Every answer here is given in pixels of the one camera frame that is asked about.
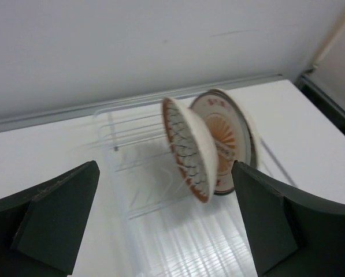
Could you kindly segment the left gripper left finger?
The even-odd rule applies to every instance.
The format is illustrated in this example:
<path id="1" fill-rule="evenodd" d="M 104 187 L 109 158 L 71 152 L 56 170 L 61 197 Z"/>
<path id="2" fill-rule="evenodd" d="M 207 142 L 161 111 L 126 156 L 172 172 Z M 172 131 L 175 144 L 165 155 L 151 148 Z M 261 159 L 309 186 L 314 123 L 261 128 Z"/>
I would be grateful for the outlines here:
<path id="1" fill-rule="evenodd" d="M 99 176 L 92 160 L 0 199 L 0 276 L 73 274 Z"/>

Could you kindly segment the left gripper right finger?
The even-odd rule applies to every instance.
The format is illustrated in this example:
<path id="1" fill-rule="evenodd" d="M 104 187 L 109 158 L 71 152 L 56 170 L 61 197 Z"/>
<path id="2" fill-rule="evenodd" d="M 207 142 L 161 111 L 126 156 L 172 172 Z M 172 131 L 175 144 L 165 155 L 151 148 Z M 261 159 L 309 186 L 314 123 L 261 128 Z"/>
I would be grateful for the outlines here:
<path id="1" fill-rule="evenodd" d="M 258 276 L 345 276 L 345 204 L 239 161 L 232 176 Z"/>

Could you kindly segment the sunburst pattern plate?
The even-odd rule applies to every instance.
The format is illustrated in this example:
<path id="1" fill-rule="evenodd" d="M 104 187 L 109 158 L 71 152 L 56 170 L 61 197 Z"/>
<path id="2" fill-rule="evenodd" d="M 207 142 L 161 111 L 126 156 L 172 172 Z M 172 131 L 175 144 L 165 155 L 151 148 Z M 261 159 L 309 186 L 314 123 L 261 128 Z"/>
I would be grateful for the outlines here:
<path id="1" fill-rule="evenodd" d="M 214 139 L 218 153 L 217 183 L 214 194 L 232 193 L 234 161 L 257 166 L 253 134 L 239 105 L 222 89 L 211 89 L 199 95 L 190 105 Z"/>

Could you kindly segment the floral orange-rim plate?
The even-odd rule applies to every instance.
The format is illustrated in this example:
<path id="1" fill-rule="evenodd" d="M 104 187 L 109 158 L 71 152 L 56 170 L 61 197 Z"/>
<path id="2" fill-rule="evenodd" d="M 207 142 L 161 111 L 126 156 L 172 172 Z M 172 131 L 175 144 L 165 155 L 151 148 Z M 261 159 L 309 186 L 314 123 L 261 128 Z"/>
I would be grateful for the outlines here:
<path id="1" fill-rule="evenodd" d="M 226 99 L 228 102 L 231 103 L 231 105 L 235 105 L 238 110 L 240 110 L 243 118 L 246 121 L 246 125 L 248 128 L 248 131 L 250 133 L 250 140 L 251 140 L 251 162 L 250 166 L 254 167 L 256 169 L 259 169 L 259 165 L 261 163 L 261 146 L 260 146 L 260 136 L 257 131 L 257 127 L 255 125 L 255 122 L 253 121 L 250 113 L 246 110 L 244 105 L 235 97 L 230 96 L 227 91 L 219 88 L 213 88 L 208 90 L 210 93 L 214 93 L 216 95 L 220 95 L 224 99 Z"/>
<path id="2" fill-rule="evenodd" d="M 163 124 L 179 172 L 192 194 L 208 203 L 216 189 L 218 153 L 203 119 L 181 100 L 164 98 Z"/>

